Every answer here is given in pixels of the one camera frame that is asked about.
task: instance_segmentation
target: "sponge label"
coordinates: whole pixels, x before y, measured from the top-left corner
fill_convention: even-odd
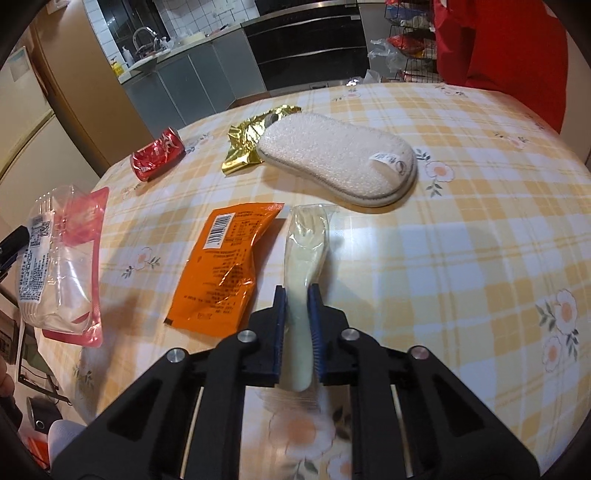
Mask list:
[[[398,155],[394,155],[393,153],[378,152],[374,153],[369,159],[377,160],[388,165],[394,165],[398,160]]]

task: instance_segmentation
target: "plastic wrapper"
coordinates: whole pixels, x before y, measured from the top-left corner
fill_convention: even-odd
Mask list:
[[[174,167],[184,153],[185,147],[178,132],[168,127],[159,138],[134,152],[129,162],[135,176],[141,181],[148,181]]]
[[[252,116],[236,126],[232,125],[228,130],[230,150],[222,164],[222,172],[230,175],[249,165],[262,163],[256,153],[256,144],[265,132],[265,128],[284,116],[296,112],[301,112],[301,108],[294,105],[281,105],[260,115]]]
[[[370,59],[386,57],[386,66],[392,73],[398,73],[399,70],[404,69],[407,64],[407,58],[398,48],[394,47],[385,38],[371,40],[371,43],[376,45],[376,48],[368,53]]]
[[[221,338],[235,333],[256,284],[252,248],[282,208],[282,203],[243,203],[214,210],[165,322]]]
[[[30,241],[16,268],[21,317],[47,338],[102,343],[99,248],[109,189],[54,189],[31,209]]]
[[[393,37],[388,37],[387,42],[409,55],[416,55],[425,49],[425,44],[422,40],[412,38],[410,35],[395,35]]]
[[[313,380],[314,356],[308,318],[308,287],[318,281],[329,247],[332,206],[302,205],[291,212],[285,241],[287,322],[279,386],[304,391]]]

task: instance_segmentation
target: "clear plastic bag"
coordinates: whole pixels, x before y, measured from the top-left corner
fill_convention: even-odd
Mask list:
[[[80,345],[98,340],[91,328],[100,324],[98,248],[107,196],[108,189],[85,195],[58,187],[31,209],[31,238],[16,264],[18,305],[23,320],[45,336],[71,334],[73,341],[56,339]]]
[[[285,242],[284,283],[287,322],[279,386],[304,391],[313,380],[313,349],[307,292],[320,275],[329,247],[329,219],[334,205],[293,207]]]
[[[386,66],[392,73],[396,73],[399,70],[406,68],[407,58],[404,53],[390,44],[385,38],[371,40],[371,43],[381,48],[371,50],[368,53],[370,59],[374,59],[375,57],[386,57]]]

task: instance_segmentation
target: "gray cabinet door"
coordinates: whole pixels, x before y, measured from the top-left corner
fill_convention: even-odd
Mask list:
[[[167,127],[184,127],[183,119],[156,72],[138,75],[138,78],[125,82],[123,88],[154,138],[159,137]]]
[[[213,109],[216,113],[227,110],[235,97],[211,42],[189,50],[189,58],[193,62]]]
[[[236,98],[267,91],[244,30],[214,39],[213,46]]]
[[[165,62],[163,67],[158,68],[158,74],[186,125],[215,113],[186,55],[170,63]]]

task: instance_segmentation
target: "person's hand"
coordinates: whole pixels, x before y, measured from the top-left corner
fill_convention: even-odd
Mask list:
[[[0,397],[10,397],[14,393],[14,382],[7,374],[7,369],[4,358],[0,357]]]

